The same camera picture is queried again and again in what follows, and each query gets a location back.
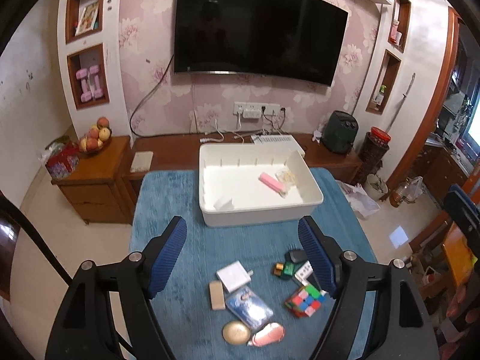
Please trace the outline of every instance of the television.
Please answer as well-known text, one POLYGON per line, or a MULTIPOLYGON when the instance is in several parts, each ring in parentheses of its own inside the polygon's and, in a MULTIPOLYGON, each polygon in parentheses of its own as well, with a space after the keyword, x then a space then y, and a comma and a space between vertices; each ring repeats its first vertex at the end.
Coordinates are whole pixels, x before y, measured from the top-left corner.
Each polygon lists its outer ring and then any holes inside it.
POLYGON ((322 0, 177 0, 174 72, 331 85, 347 16, 322 0))

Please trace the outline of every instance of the blue gripper pad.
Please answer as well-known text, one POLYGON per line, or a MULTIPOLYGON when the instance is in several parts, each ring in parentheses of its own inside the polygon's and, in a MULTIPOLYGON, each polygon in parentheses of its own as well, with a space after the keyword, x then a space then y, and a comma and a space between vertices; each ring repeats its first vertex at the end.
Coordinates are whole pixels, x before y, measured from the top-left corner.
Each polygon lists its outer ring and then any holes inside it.
POLYGON ((298 222, 298 239, 307 254, 313 273, 315 273, 315 276, 317 276, 320 282, 320 287, 322 290, 328 292, 332 298, 336 298, 340 280, 340 278, 336 276, 337 274, 339 275, 340 272, 338 267, 330 260, 327 251, 322 247, 318 237, 330 239, 331 241, 329 243, 333 246, 334 254, 338 253, 338 256, 340 255, 341 249, 338 244, 333 238, 326 237, 321 233, 312 217, 304 216, 301 218, 298 222))
POLYGON ((187 239, 187 223, 185 219, 175 216, 159 238, 164 236, 167 239, 150 268, 150 283, 147 288, 150 299, 153 299, 158 292, 164 290, 178 256, 182 251, 183 244, 187 239))

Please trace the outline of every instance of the pink dumbbell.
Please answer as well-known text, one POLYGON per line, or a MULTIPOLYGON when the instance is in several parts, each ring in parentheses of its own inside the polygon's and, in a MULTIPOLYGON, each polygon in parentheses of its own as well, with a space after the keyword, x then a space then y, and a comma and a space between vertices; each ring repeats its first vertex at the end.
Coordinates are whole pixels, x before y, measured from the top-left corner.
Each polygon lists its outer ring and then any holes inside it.
POLYGON ((94 81, 95 81, 95 90, 93 92, 93 96, 96 99, 103 97, 103 89, 100 87, 100 78, 98 78, 99 72, 100 72, 100 66, 98 66, 97 64, 90 66, 90 75, 94 75, 94 81))
POLYGON ((80 96, 80 99, 83 103, 86 103, 87 101, 92 100, 93 93, 92 91, 88 88, 87 85, 87 76, 88 76, 88 69, 80 69, 77 71, 75 74, 77 76, 77 80, 82 81, 82 95, 80 96))

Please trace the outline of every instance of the white storage box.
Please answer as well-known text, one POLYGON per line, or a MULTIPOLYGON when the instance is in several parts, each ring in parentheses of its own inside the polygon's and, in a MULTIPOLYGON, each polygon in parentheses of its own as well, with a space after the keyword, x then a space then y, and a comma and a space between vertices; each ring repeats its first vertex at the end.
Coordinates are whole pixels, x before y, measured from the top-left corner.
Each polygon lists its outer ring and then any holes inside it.
POLYGON ((200 147, 199 200, 211 227, 249 225, 300 219, 323 202, 323 194, 298 151, 276 145, 208 143, 200 147), (297 177, 283 198, 260 180, 265 172, 287 167, 297 177), (233 208, 214 204, 232 199, 233 208))

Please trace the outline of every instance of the bolt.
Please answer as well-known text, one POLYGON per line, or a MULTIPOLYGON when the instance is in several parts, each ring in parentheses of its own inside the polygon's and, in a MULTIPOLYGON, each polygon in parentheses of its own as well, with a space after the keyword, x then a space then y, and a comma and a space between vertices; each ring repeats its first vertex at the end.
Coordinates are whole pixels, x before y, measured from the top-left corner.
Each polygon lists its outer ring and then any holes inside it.
POLYGON ((82 269, 84 271, 88 271, 90 268, 93 267, 93 262, 91 262, 89 259, 87 261, 84 261, 81 265, 82 269))
POLYGON ((399 269, 402 269, 405 266, 405 263, 400 259, 393 260, 393 265, 399 269))
POLYGON ((139 251, 134 251, 130 254, 130 256, 128 256, 128 259, 135 263, 142 259, 142 254, 139 251))
POLYGON ((354 251, 347 250, 343 252, 343 257, 349 261, 355 261, 357 259, 357 254, 354 251))

